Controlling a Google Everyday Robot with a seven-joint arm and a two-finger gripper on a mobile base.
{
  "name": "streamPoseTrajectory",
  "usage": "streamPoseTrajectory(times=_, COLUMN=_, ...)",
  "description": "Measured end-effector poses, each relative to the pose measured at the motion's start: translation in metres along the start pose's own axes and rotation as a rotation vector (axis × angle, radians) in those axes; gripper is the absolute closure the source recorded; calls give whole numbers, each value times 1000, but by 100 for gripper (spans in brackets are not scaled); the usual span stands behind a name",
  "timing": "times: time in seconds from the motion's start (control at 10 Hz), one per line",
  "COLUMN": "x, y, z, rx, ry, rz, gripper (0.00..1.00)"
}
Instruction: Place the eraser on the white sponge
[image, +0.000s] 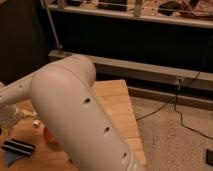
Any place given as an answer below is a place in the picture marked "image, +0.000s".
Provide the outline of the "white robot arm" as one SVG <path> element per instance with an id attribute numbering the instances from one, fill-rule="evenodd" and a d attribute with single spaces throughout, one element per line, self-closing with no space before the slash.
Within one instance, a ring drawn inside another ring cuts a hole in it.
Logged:
<path id="1" fill-rule="evenodd" d="M 93 62 L 72 55 L 0 89 L 0 107 L 29 99 L 79 171 L 145 171 L 92 91 Z"/>

